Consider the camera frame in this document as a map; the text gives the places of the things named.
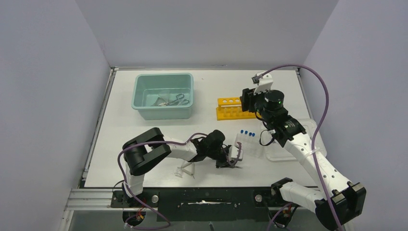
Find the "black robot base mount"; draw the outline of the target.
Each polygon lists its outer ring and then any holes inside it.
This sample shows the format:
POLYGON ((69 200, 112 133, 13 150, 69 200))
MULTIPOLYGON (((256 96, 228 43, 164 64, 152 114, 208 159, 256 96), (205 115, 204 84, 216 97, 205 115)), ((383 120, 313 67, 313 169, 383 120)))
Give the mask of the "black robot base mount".
POLYGON ((121 208, 126 227, 164 230, 177 222, 251 220, 267 222, 286 203, 269 187, 147 187, 128 195, 112 191, 111 207, 121 208))

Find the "metal crucible tongs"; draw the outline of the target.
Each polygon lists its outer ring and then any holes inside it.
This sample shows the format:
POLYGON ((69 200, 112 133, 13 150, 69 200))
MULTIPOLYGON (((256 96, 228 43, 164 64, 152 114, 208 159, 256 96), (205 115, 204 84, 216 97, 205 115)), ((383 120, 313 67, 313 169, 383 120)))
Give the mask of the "metal crucible tongs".
POLYGON ((176 99, 162 103, 161 106, 177 106, 177 105, 188 105, 190 101, 186 99, 185 95, 183 93, 180 93, 176 95, 176 99))

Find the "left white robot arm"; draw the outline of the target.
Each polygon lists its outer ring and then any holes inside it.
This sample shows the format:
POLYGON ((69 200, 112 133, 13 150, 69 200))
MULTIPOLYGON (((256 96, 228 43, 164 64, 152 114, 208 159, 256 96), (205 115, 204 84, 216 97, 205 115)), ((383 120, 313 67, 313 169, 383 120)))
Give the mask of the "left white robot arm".
POLYGON ((151 128, 122 146, 118 159, 126 166, 120 168, 124 176, 123 191, 128 197, 143 192, 146 173, 165 158, 176 158, 196 163, 206 158, 215 160, 217 168, 236 168, 243 159, 242 144, 224 144, 225 135, 220 130, 209 134, 194 133, 186 141, 165 136, 157 127, 151 128))

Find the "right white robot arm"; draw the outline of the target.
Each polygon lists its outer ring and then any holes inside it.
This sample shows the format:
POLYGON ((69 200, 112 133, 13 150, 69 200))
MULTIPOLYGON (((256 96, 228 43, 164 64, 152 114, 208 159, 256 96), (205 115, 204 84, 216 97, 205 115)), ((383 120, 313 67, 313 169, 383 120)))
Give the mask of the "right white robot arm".
POLYGON ((328 230, 339 230, 344 224, 361 215, 367 190, 361 183, 353 183, 341 174, 313 146, 302 124, 284 108, 284 94, 279 90, 256 93, 243 89, 242 110, 255 113, 272 138, 305 169, 318 186, 312 190, 283 178, 272 184, 270 198, 274 204, 291 202, 313 212, 328 230))

